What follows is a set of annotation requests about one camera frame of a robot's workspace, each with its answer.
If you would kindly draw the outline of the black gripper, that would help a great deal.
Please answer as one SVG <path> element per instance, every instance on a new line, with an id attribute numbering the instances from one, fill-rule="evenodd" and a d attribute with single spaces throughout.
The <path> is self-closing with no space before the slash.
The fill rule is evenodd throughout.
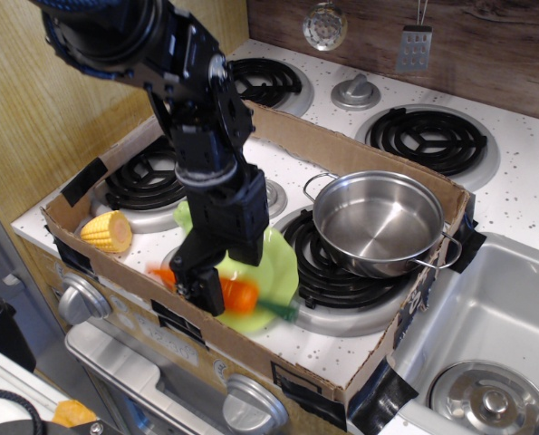
<path id="1" fill-rule="evenodd" d="M 244 163 L 224 179 L 186 183 L 192 228 L 171 261 L 177 293 L 200 309 L 225 311 L 214 268 L 225 256 L 258 266 L 269 223 L 265 174 Z"/>

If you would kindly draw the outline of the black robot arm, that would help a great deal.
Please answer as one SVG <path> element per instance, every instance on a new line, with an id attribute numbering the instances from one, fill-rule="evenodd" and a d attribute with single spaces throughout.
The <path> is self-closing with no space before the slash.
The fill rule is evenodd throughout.
<path id="1" fill-rule="evenodd" d="M 217 265 L 256 266 L 269 223 L 265 174 L 243 147 L 252 111 L 215 37 L 168 1 L 42 1 L 55 53 L 80 73 L 144 90 L 176 155 L 192 229 L 171 261 L 177 289 L 225 310 Z"/>

